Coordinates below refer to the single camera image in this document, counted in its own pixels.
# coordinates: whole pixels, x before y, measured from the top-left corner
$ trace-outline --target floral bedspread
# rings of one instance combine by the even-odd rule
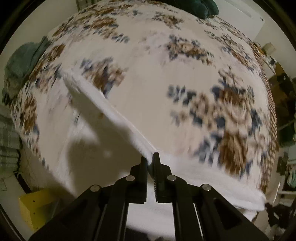
[[[44,165],[59,160],[76,121],[60,73],[74,69],[158,149],[266,190],[274,103],[256,47],[228,23],[157,1],[110,0],[73,15],[48,38],[11,106]]]

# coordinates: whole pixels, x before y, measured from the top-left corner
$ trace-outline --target silver screw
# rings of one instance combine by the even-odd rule
[[[206,191],[209,191],[209,190],[212,189],[212,187],[211,187],[209,184],[204,184],[204,185],[202,186],[202,188],[203,188],[203,190],[206,190]]]
[[[91,186],[91,191],[92,192],[97,192],[98,190],[100,190],[100,186],[99,185],[92,185]]]
[[[129,176],[126,177],[126,180],[127,180],[128,182],[132,182],[134,179],[135,179],[135,177],[132,176],[132,175],[129,175]]]
[[[167,179],[168,179],[169,181],[175,181],[177,178],[176,178],[175,175],[168,175],[168,176],[167,176]]]

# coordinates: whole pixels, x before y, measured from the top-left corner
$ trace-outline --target yellow box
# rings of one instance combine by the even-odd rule
[[[37,231],[51,218],[55,201],[57,197],[49,189],[20,196],[21,216],[32,230]]]

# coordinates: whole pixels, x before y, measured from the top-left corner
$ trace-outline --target curtain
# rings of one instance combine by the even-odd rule
[[[0,173],[17,170],[22,143],[12,120],[0,114]]]

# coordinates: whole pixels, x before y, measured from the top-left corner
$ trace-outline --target floral pattern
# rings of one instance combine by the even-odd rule
[[[16,128],[44,165],[59,158],[48,153],[61,153],[56,149],[78,122],[63,81],[71,69],[157,148],[266,190],[276,149],[274,103],[255,46],[228,23],[158,1],[102,0],[48,38],[11,105]]]

